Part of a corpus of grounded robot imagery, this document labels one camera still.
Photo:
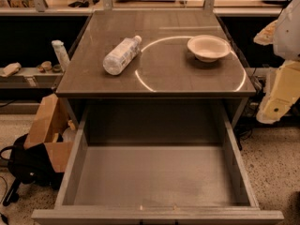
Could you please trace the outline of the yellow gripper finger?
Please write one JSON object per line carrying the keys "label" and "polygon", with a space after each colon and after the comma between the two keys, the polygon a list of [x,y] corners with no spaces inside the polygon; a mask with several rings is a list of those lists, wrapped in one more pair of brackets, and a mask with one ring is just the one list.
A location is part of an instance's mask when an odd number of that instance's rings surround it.
{"label": "yellow gripper finger", "polygon": [[259,45],[271,45],[274,43],[274,34],[278,21],[274,20],[267,24],[253,39]]}
{"label": "yellow gripper finger", "polygon": [[276,70],[273,86],[263,97],[256,119],[263,124],[274,124],[299,98],[300,62],[285,60]]}

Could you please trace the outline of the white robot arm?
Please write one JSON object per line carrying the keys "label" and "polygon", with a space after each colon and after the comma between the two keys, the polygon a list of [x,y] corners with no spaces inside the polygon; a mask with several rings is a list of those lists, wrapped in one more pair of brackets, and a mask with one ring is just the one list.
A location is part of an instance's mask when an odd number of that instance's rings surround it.
{"label": "white robot arm", "polygon": [[254,42],[272,44],[274,54],[284,59],[256,115],[259,122],[273,124],[300,98],[300,0],[292,0],[255,36]]}

